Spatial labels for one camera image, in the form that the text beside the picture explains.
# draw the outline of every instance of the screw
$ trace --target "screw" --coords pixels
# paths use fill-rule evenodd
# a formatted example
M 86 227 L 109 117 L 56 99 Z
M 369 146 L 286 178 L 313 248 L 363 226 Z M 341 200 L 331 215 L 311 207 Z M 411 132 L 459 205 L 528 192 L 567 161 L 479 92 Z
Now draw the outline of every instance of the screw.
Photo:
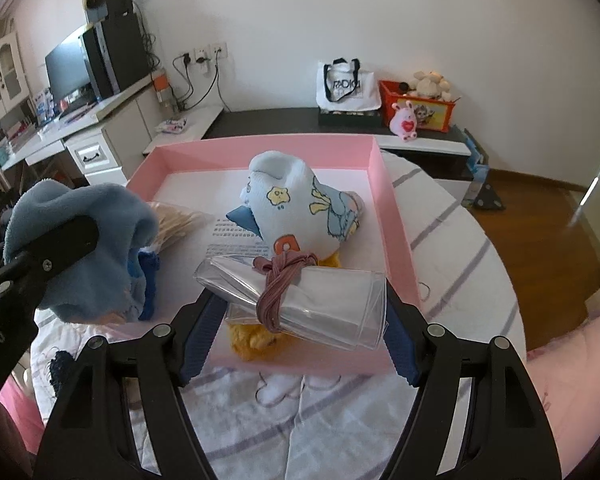
M 433 337 L 442 337 L 445 335 L 445 328 L 442 325 L 433 324 L 427 326 L 427 332 Z
M 2 282 L 0 284 L 0 294 L 4 294 L 7 290 L 9 290 L 10 286 L 11 282 Z
M 102 346 L 102 343 L 104 343 L 104 338 L 100 335 L 95 335 L 87 341 L 87 345 L 89 345 L 89 348 L 93 348 L 94 350 L 96 348 L 100 348 Z
M 496 338 L 496 340 L 494 341 L 494 343 L 501 350 L 506 350 L 511 345 L 511 343 L 509 343 L 509 340 L 506 337 L 502 337 L 501 335 L 499 335 Z
M 164 337 L 166 335 L 169 335 L 171 332 L 171 327 L 167 324 L 161 324 L 161 325 L 156 325 L 154 326 L 154 335 L 156 337 Z

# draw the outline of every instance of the stuffed toy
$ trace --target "stuffed toy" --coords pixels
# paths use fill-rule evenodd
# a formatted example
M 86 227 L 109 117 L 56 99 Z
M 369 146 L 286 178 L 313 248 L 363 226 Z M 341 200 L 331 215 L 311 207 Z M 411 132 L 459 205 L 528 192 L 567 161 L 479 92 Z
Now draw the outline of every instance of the stuffed toy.
M 394 103 L 391 107 L 395 110 L 395 115 L 389 122 L 391 133 L 397 135 L 402 140 L 413 140 L 418 134 L 416 126 L 418 126 L 418 118 L 413 110 L 411 101 L 405 101 L 404 105 Z
M 438 72 L 416 72 L 409 81 L 409 88 L 412 97 L 451 101 L 451 83 Z
M 249 170 L 240 194 L 244 205 L 226 217 L 262 238 L 272 254 L 306 251 L 320 266 L 340 267 L 338 250 L 360 225 L 362 199 L 325 186 L 304 160 L 285 153 L 261 153 Z M 294 339 L 260 324 L 230 324 L 229 334 L 233 350 L 246 361 L 273 357 Z

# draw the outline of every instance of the desk drawer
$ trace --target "desk drawer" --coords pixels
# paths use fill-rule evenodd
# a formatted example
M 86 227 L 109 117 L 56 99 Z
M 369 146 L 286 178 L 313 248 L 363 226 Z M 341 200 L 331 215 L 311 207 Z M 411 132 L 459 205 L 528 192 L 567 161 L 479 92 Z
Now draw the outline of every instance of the desk drawer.
M 113 151 L 107 144 L 107 139 L 102 134 L 73 142 L 69 139 L 65 145 L 82 174 L 119 166 Z
M 126 176 L 122 172 L 122 168 L 113 168 L 112 170 L 90 173 L 86 176 L 86 178 L 88 183 L 92 186 L 111 182 L 114 184 L 120 184 L 120 186 L 126 186 Z

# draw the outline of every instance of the blue cloth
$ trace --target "blue cloth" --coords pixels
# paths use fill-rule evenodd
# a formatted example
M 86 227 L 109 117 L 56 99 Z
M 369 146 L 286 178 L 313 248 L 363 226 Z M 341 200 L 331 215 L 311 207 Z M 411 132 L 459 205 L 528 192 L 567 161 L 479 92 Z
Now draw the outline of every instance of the blue cloth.
M 138 321 L 148 321 L 154 315 L 155 310 L 155 273 L 160 269 L 160 257 L 154 252 L 146 253 L 140 251 L 138 253 L 138 261 L 146 279 L 144 309 L 138 317 Z
M 79 215 L 96 221 L 98 244 L 48 282 L 40 308 L 72 322 L 93 322 L 112 313 L 138 320 L 145 301 L 138 251 L 154 239 L 158 220 L 148 204 L 118 184 L 69 189 L 55 180 L 37 183 L 13 208 L 5 263 L 32 240 Z

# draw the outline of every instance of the computer monitor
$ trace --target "computer monitor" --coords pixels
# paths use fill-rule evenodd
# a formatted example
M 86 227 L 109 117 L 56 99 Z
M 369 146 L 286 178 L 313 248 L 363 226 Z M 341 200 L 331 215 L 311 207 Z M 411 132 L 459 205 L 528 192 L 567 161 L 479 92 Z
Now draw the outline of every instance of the computer monitor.
M 85 87 L 88 87 L 88 97 L 79 99 L 80 102 L 76 102 L 71 108 L 76 109 L 95 98 L 80 43 L 80 36 L 84 31 L 85 27 L 77 29 L 45 57 L 46 74 L 56 105 L 60 100 Z

